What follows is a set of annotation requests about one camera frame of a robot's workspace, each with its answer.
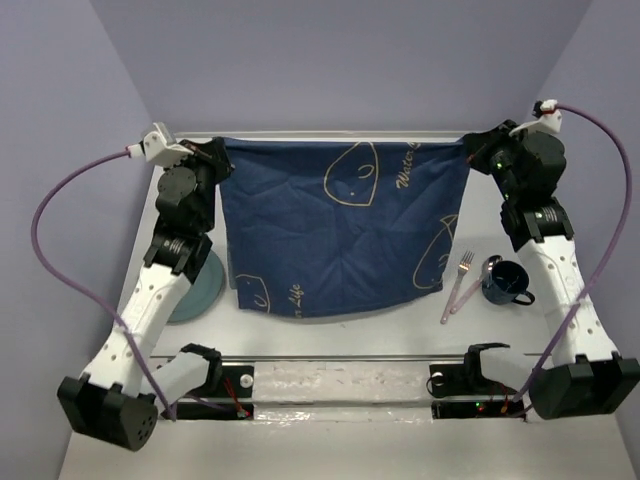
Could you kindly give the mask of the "blue embroidered cloth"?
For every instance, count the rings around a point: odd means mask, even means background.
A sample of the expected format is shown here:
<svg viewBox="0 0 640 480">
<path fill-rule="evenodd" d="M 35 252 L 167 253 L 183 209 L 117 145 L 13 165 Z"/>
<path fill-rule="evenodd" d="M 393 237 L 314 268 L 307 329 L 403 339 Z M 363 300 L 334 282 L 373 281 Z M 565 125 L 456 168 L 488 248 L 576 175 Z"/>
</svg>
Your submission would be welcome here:
<svg viewBox="0 0 640 480">
<path fill-rule="evenodd" d="M 296 319 L 438 292 L 469 167 L 460 141 L 228 139 L 220 187 L 243 310 Z"/>
</svg>

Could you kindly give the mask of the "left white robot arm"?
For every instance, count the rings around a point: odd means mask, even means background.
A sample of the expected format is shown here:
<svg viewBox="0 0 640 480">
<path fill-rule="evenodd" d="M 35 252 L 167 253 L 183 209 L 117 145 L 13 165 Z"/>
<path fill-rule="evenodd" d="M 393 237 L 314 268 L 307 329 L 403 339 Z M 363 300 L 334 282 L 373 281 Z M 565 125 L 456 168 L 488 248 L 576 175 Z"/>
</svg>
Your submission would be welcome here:
<svg viewBox="0 0 640 480">
<path fill-rule="evenodd" d="M 221 354 L 190 343 L 165 366 L 147 361 L 173 311 L 211 252 L 215 188 L 233 168 L 221 137 L 162 147 L 158 218 L 134 290 L 105 344 L 57 398 L 74 432 L 130 451 L 149 440 L 162 413 L 190 393 L 209 395 L 223 377 Z"/>
</svg>

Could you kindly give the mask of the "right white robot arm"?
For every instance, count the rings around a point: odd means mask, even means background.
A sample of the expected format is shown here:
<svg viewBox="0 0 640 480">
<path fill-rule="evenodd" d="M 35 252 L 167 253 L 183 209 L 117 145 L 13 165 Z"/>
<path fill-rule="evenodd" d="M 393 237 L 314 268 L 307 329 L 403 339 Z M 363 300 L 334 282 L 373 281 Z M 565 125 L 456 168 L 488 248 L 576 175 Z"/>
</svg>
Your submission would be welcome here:
<svg viewBox="0 0 640 480">
<path fill-rule="evenodd" d="M 473 344 L 437 398 L 514 390 L 513 402 L 545 419 L 612 414 L 639 382 L 639 363 L 606 333 L 578 266 L 574 231 L 554 196 L 566 169 L 565 147 L 548 129 L 507 120 L 462 142 L 471 169 L 494 179 L 503 198 L 501 224 L 535 289 L 552 335 L 537 360 L 499 342 Z"/>
</svg>

